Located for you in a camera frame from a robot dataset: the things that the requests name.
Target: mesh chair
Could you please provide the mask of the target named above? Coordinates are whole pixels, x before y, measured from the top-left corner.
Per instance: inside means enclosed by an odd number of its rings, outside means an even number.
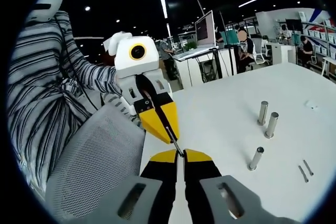
[[[315,47],[315,45],[313,45],[313,54],[310,57],[310,59],[311,59],[311,63],[317,64],[316,47]]]
[[[92,212],[102,195],[139,175],[145,132],[117,108],[98,110],[65,147],[46,188],[46,208],[58,220]]]
[[[254,62],[250,63],[249,66],[253,70],[254,65],[260,65],[266,62],[266,60],[263,57],[263,53],[261,50],[261,44],[262,44],[262,39],[261,38],[253,38],[251,39],[253,41],[253,46],[254,46],[254,52],[253,52],[253,59]]]

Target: person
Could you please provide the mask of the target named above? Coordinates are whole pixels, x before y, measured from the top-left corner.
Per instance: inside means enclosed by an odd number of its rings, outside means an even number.
[[[313,45],[305,36],[301,36],[300,39],[303,44],[303,48],[298,51],[298,58],[302,61],[302,66],[309,69],[309,61],[313,55]]]
[[[216,37],[216,42],[217,43],[222,43],[224,41],[221,33],[218,31],[218,27],[216,27],[216,29],[215,29],[215,37]]]
[[[172,55],[175,54],[175,51],[170,49],[168,47],[168,43],[161,39],[159,40],[158,51],[159,51],[160,60],[162,60],[164,63],[168,78],[171,81],[176,80],[175,62],[172,57]]]
[[[241,29],[241,27],[239,25],[235,25],[235,31],[236,31],[237,35],[238,35],[240,29]]]
[[[91,117],[77,100],[79,84],[121,95],[115,68],[89,63],[77,48],[61,2],[38,0],[18,35],[8,74],[12,146],[27,183],[43,197],[62,150]]]
[[[288,43],[292,39],[292,32],[287,29],[286,25],[282,25],[281,26],[281,32],[280,32],[280,34],[282,35],[283,39],[285,39],[285,40],[288,41]]]
[[[245,44],[238,47],[239,62],[237,73],[244,73],[246,72],[246,67],[254,61],[253,54],[255,52],[255,46],[253,41],[247,37],[246,30],[242,27],[238,33],[238,39]]]

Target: computer monitor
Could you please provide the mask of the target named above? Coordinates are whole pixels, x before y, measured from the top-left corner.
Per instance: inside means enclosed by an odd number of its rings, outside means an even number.
[[[286,19],[287,29],[290,31],[302,32],[302,22],[299,19]]]
[[[229,31],[226,31],[226,33],[224,31],[221,31],[220,35],[222,36],[223,42],[225,45],[239,44],[239,39],[238,39],[236,30],[229,30]]]
[[[197,47],[216,45],[215,23],[212,10],[195,23]]]

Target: desk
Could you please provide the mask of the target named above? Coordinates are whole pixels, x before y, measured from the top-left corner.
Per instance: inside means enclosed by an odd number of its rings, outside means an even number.
[[[323,68],[322,68],[322,73],[321,73],[322,76],[324,75],[324,72],[326,70],[326,66],[327,66],[328,62],[330,62],[331,64],[334,64],[336,66],[336,60],[334,60],[333,58],[324,57],[323,59],[324,59],[324,62],[323,62]]]
[[[266,46],[272,47],[273,65],[286,62],[296,64],[295,46],[282,45],[279,43],[266,43]]]
[[[228,49],[222,49],[218,51],[220,68],[222,70],[223,78],[237,74],[236,60],[233,48],[231,49],[232,64],[234,73],[231,70],[231,61]],[[200,84],[204,84],[202,80],[201,70],[198,62],[209,61],[213,58],[213,54],[210,52],[206,55],[199,56],[197,58],[187,59],[184,61],[175,60],[177,70],[179,72],[180,82],[184,89],[188,89]]]
[[[284,63],[220,79],[174,93],[180,124],[179,145],[213,158],[222,175],[232,175],[255,192],[277,217],[304,221],[324,198],[336,172],[336,85],[303,67]],[[257,124],[261,101],[267,123]],[[311,110],[307,100],[319,106]],[[272,111],[279,113],[274,138],[264,137]],[[256,148],[265,153],[258,168],[247,163]],[[147,134],[140,171],[151,156],[174,149]],[[305,159],[314,176],[310,177]],[[309,182],[305,183],[301,165]],[[171,224],[190,224],[179,159]]]

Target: white wall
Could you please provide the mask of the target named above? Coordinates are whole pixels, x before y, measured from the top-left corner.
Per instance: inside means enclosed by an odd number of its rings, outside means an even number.
[[[307,21],[309,21],[314,13],[315,9],[312,8],[288,8],[272,10],[270,12],[256,13],[256,17],[259,24],[259,30],[262,35],[267,35],[270,39],[276,38],[276,27],[280,27],[277,21],[285,21],[286,19],[300,19],[299,12],[306,14]],[[325,19],[329,19],[330,15],[326,11],[321,13],[312,22],[321,23]]]

